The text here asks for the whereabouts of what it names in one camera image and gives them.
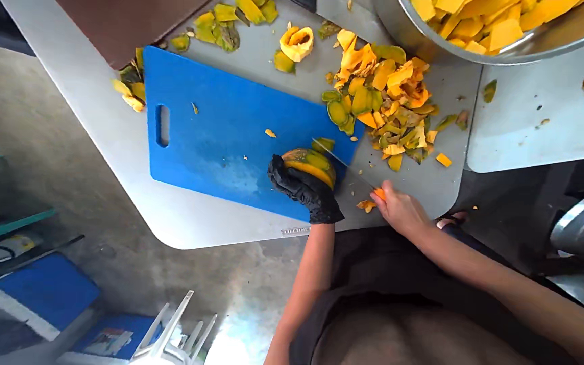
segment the person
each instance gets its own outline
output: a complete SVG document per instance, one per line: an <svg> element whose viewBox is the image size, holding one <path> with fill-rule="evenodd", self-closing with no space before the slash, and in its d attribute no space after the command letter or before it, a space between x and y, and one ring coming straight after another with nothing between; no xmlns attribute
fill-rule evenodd
<svg viewBox="0 0 584 365"><path fill-rule="evenodd" d="M584 364L582 304L466 236L465 214L437 227L385 181L390 227L336 235L328 185L277 155L268 176L311 226L265 365Z"/></svg>

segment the stainless steel bowl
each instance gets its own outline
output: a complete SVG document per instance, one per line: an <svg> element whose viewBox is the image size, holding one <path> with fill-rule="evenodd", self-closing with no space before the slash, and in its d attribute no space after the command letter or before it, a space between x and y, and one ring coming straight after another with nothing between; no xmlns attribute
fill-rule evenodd
<svg viewBox="0 0 584 365"><path fill-rule="evenodd" d="M528 32L497 56L467 52L446 41L420 19L410 0L374 0L374 5L391 36L428 62L447 62L455 55L479 64L529 64L584 46L584 4Z"/></svg>

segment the gloved hand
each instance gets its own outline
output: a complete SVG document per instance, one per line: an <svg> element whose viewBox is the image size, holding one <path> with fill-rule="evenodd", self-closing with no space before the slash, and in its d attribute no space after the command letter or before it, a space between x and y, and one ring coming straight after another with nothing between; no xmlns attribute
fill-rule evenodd
<svg viewBox="0 0 584 365"><path fill-rule="evenodd" d="M276 190L308 208L310 224L336 223L344 219L332 189L309 173L285 167L281 156L272 155L267 176Z"/></svg>

